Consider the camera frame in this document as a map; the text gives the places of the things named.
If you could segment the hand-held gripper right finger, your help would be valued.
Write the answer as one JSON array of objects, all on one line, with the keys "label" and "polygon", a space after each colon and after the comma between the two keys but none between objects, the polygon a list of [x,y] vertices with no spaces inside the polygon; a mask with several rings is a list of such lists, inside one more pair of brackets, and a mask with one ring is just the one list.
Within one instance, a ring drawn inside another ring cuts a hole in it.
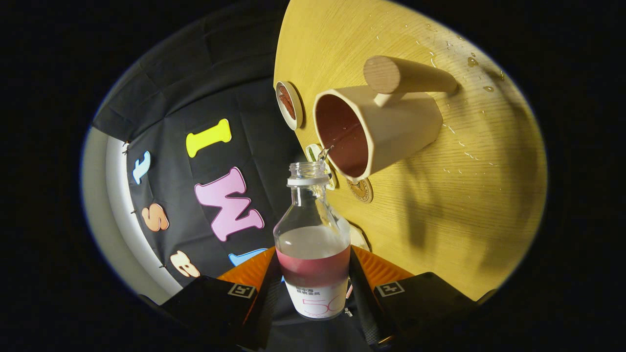
[{"label": "hand-held gripper right finger", "polygon": [[366,342],[375,351],[442,345],[490,297],[485,293],[473,300],[433,272],[413,275],[356,246],[349,274]]}]

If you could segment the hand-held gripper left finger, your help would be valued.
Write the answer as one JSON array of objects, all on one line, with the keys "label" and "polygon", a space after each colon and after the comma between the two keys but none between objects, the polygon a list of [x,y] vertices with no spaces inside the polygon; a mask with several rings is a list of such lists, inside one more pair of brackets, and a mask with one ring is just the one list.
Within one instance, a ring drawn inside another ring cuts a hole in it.
[{"label": "hand-held gripper left finger", "polygon": [[261,351],[268,344],[282,277],[275,247],[222,274],[199,276],[159,305],[213,351]]}]

